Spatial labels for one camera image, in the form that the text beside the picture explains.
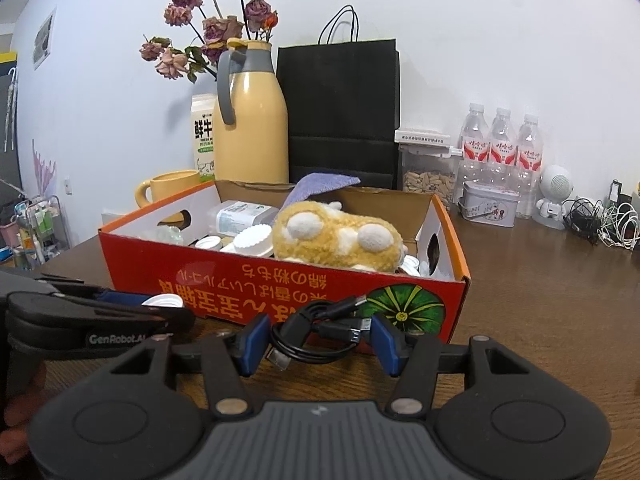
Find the person left hand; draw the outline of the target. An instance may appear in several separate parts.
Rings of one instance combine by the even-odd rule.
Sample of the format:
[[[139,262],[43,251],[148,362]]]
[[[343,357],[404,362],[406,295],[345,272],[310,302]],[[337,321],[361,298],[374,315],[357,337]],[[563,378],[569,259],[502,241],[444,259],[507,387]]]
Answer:
[[[46,363],[41,362],[26,391],[9,400],[4,410],[3,420],[8,428],[1,433],[0,448],[1,456],[9,465],[28,454],[27,428],[32,416],[46,402],[46,377]]]

